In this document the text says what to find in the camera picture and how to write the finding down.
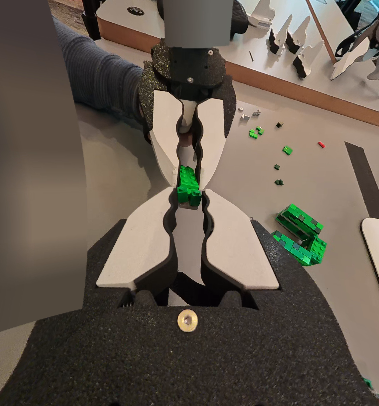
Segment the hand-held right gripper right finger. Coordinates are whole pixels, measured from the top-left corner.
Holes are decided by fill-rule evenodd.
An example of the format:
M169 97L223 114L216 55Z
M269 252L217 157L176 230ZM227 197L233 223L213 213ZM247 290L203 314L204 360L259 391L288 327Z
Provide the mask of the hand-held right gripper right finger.
M211 189L202 193L201 278L213 291L277 290L280 286L251 219Z

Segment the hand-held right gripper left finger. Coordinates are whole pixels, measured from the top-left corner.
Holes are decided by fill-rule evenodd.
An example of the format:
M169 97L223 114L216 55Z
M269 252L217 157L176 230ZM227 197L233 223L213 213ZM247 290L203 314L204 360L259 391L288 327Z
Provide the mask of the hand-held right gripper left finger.
M177 276L173 238L177 189L169 186L139 206L126 220L96 281L97 287L164 291Z

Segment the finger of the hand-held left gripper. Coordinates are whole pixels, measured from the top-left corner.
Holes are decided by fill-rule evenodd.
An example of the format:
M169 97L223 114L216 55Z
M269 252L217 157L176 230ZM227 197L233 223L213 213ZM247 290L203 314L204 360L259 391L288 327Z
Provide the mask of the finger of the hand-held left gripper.
M198 104L193 118L196 179L204 190L214 175L226 143L224 108L221 99L207 99Z
M183 104L167 91L155 90L151 144L157 164L170 186L177 186L179 158L178 129L183 117Z

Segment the small green brick assembly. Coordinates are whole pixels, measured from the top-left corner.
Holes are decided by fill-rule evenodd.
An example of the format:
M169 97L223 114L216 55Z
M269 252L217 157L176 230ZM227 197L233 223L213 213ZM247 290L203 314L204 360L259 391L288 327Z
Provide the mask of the small green brick assembly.
M177 197L179 204L188 204L190 207L198 207L201 203L202 192L190 166L180 165Z

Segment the person's left forearm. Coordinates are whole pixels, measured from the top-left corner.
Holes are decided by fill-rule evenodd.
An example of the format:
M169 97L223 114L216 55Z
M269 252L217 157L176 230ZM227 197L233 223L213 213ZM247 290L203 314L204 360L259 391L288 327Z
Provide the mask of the person's left forearm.
M138 87L143 69L52 18L74 102L142 126Z

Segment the grey desk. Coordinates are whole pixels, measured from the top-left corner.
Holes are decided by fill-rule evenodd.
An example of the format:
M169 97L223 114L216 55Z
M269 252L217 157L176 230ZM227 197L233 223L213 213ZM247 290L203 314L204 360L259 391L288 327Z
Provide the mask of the grey desk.
M95 287L125 225L118 220L87 252L82 309L35 323L0 405L379 405L362 380L379 393L379 283L345 147L365 150L379 188L379 128L234 87L245 109L263 109L266 131L249 140L237 113L208 188L254 219L280 288L250 293L247 306L232 293L219 306L224 293L203 292L188 306L198 326L182 332L186 306ZM275 221L291 204L323 225L318 265L300 265L272 237L297 241Z

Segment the large green brick structure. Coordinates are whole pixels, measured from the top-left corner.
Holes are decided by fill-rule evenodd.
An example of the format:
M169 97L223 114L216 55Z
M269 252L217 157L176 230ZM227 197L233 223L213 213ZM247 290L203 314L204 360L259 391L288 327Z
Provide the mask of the large green brick structure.
M322 263L327 243L319 234L323 225L294 204L277 213L275 221L290 232L297 241L280 231L274 231L272 237L290 253L302 266Z

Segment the white table with wooden edge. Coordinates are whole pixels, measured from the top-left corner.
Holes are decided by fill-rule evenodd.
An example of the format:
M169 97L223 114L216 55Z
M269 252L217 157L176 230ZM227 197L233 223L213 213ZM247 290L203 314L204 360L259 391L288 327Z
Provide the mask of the white table with wooden edge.
M268 49L269 32L253 27L235 35L228 46L219 47L227 73L234 81L379 127L379 81L367 79L375 68L373 62L355 63L331 80L334 67L329 53L352 31L334 1L310 1L310 5L328 42L305 79L298 78L295 56L286 49L276 57ZM145 14L132 15L127 11L130 6L140 7ZM156 1L105 1L96 16L101 38L143 52L150 53L165 36Z

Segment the black textured pad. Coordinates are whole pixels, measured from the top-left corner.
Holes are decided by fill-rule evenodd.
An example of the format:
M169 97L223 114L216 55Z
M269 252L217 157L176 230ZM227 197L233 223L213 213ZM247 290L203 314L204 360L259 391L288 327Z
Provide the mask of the black textured pad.
M231 38L233 38L234 34L244 34L248 26L249 20L245 8L239 1L234 0L231 16Z

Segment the white finger part with base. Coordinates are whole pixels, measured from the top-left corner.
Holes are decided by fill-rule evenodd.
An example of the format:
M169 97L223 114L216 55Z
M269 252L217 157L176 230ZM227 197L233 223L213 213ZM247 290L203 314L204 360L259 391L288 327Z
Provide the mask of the white finger part with base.
M248 22L251 26L268 31L275 17L275 10L270 7L270 0L260 0L251 14Z

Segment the spare white finger part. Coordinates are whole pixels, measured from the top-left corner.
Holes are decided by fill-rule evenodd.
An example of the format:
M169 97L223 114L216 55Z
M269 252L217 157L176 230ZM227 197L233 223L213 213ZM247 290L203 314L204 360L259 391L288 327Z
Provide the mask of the spare white finger part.
M283 24L281 29L277 34L273 32L273 29L270 30L269 34L269 50L274 55L280 57L283 50L285 49L285 43L288 36L288 28L292 21L293 15L290 14L286 22Z
M306 30L308 28L309 22L310 16L307 16L294 33L291 34L287 32L285 43L288 47L288 50L296 56L299 55L304 49L304 44L307 38Z
M312 63L324 46L324 40L320 40L315 46L303 48L293 61L293 66L300 80L305 79L311 72Z

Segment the black monitor stand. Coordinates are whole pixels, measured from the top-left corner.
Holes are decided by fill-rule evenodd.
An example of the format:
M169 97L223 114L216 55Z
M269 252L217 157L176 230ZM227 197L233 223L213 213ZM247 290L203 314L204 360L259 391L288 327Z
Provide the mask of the black monitor stand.
M100 0L82 0L84 11L82 19L89 37L96 41L101 39L96 12L101 5Z

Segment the black tape strip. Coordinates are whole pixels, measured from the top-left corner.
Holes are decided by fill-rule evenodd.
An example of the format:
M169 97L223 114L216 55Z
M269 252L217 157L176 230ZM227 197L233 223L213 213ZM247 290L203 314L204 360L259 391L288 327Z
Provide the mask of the black tape strip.
M345 142L369 217L379 219L379 188L362 147Z

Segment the spare hand-held gripper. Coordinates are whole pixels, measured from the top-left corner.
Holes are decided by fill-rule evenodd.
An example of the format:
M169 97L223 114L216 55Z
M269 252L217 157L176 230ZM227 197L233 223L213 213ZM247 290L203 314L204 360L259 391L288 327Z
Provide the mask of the spare hand-held gripper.
M334 64L331 80L340 76L352 64L367 60L375 61L375 69L367 78L379 80L379 18L345 38L338 45L335 58L337 62Z

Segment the green brick piece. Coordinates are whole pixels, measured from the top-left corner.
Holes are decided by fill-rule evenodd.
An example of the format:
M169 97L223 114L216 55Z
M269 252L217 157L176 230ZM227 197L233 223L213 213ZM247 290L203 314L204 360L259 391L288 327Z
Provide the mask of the green brick piece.
M364 381L367 388L370 390L371 394L379 401L379 393L373 387L370 379L367 379L367 378L362 376L362 380Z

